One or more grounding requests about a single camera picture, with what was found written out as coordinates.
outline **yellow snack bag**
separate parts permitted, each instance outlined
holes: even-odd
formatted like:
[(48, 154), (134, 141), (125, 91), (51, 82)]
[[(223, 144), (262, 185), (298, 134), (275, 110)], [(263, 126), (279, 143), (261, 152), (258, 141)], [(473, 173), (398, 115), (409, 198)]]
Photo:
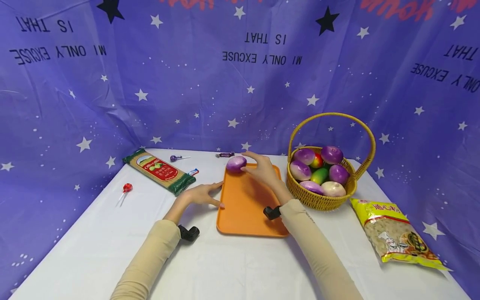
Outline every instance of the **yellow snack bag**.
[(350, 201), (365, 234), (382, 262), (386, 263), (393, 259), (439, 270), (450, 270), (427, 247), (396, 204), (359, 199)]

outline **beige arm sleeve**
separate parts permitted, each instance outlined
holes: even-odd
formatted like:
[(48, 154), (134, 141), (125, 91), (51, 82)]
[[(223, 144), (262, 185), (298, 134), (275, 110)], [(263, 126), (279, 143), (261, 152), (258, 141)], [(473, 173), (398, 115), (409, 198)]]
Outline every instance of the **beige arm sleeve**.
[(283, 224), (307, 258), (325, 300), (363, 300), (335, 250), (300, 201), (288, 201), (280, 212)]
[(160, 269), (180, 241), (180, 230), (169, 220), (157, 221), (133, 257), (110, 300), (145, 300)]

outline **orange tray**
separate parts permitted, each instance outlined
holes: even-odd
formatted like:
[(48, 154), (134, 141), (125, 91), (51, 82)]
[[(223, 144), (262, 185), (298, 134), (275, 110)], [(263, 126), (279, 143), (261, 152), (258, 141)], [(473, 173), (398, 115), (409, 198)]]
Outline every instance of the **orange tray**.
[[(257, 164), (247, 164), (255, 168)], [(280, 170), (273, 166), (279, 179)], [(279, 204), (273, 192), (247, 173), (231, 174), (225, 170), (220, 201), (224, 209), (218, 210), (216, 228), (224, 234), (284, 238), (288, 231), (280, 218), (270, 221), (264, 208)]]

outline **purple onion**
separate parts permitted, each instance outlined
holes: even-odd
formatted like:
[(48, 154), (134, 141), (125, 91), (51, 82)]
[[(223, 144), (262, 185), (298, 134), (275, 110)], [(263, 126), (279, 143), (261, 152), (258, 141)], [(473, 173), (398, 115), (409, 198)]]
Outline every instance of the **purple onion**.
[(323, 147), (320, 156), (330, 165), (336, 165), (342, 162), (343, 160), (343, 152), (342, 150), (338, 149), (337, 147), (327, 146)]
[(328, 171), (328, 178), (330, 181), (338, 182), (341, 185), (347, 183), (349, 177), (350, 173), (341, 165), (333, 165)]
[(315, 152), (307, 148), (300, 149), (293, 155), (293, 160), (301, 161), (308, 166), (315, 160)]
[(247, 159), (243, 156), (234, 156), (227, 162), (227, 170), (232, 173), (240, 173), (241, 168), (247, 165)]
[(310, 168), (301, 161), (295, 160), (290, 164), (290, 172), (293, 178), (300, 181), (309, 180), (312, 177)]
[(314, 192), (315, 194), (323, 195), (324, 194), (324, 189), (317, 183), (307, 180), (307, 181), (302, 181), (300, 182), (300, 185), (304, 187), (305, 189)]
[(324, 195), (329, 197), (343, 197), (347, 194), (347, 191), (338, 182), (327, 181), (322, 184)]

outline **cartoon chef illustration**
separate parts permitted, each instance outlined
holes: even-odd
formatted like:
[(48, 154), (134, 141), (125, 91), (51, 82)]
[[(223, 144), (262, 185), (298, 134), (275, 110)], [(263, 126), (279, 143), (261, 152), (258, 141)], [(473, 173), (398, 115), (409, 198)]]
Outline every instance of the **cartoon chef illustration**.
[(386, 231), (380, 233), (378, 236), (379, 239), (383, 239), (387, 246), (387, 253), (389, 252), (398, 252), (405, 253), (405, 249), (408, 248), (408, 245), (405, 243), (395, 243), (394, 239), (391, 238)]

